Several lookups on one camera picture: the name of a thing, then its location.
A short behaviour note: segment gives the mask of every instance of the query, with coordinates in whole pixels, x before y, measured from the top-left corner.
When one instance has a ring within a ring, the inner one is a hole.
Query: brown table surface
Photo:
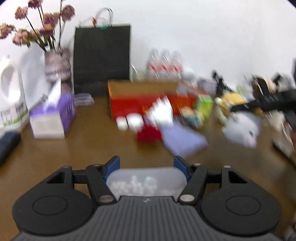
[[[138,144],[131,131],[119,131],[110,117],[107,98],[96,98],[93,106],[77,107],[77,117],[63,140],[37,140],[30,127],[22,141],[0,168],[0,240],[18,234],[12,218],[12,206],[23,193],[63,165],[84,169],[93,163],[104,164],[118,155],[122,168],[172,166],[173,155],[162,145]],[[231,144],[221,132],[221,125],[210,119],[201,132],[209,147],[187,159],[220,169],[230,165],[274,195],[282,205],[282,218],[276,230],[281,236],[296,208],[295,168],[271,145],[271,130],[263,127],[258,146],[246,149]],[[86,185],[76,185],[87,193]]]

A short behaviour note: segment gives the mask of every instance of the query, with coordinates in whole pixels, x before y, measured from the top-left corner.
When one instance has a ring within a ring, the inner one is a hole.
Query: pink flower
[[[15,29],[13,25],[3,24],[0,25],[0,39],[5,39]]]
[[[62,10],[62,20],[69,21],[75,15],[75,9],[71,5],[66,5]]]
[[[28,7],[36,9],[41,6],[42,2],[43,0],[29,0]]]
[[[23,19],[28,15],[28,7],[18,7],[15,11],[15,19]]]
[[[53,30],[46,30],[45,28],[41,28],[41,29],[39,29],[39,34],[40,34],[40,36],[43,36],[43,35],[53,36],[54,31]]]
[[[38,30],[38,29],[35,29],[35,31],[34,31],[33,29],[30,30],[30,35],[31,35],[34,39],[38,39],[38,37],[39,37],[39,35],[40,35],[39,30]]]
[[[59,13],[45,13],[43,16],[43,27],[46,30],[53,30],[59,19]]]
[[[28,36],[29,34],[26,30],[19,29],[12,39],[12,42],[16,45],[24,45],[28,42]]]

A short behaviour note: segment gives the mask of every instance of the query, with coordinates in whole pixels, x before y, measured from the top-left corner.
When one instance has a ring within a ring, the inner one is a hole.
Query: black paper bag
[[[76,28],[73,59],[75,94],[105,95],[109,79],[129,79],[130,31],[130,25]]]

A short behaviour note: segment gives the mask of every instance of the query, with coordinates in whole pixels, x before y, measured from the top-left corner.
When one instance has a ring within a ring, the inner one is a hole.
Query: tissue box
[[[30,113],[30,124],[35,138],[62,139],[75,117],[75,105],[72,94],[63,94],[56,107],[45,111],[40,105]]]

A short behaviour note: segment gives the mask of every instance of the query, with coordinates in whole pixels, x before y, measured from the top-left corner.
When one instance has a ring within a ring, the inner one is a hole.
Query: white jug
[[[21,72],[6,55],[0,62],[0,128],[21,130],[28,120]]]

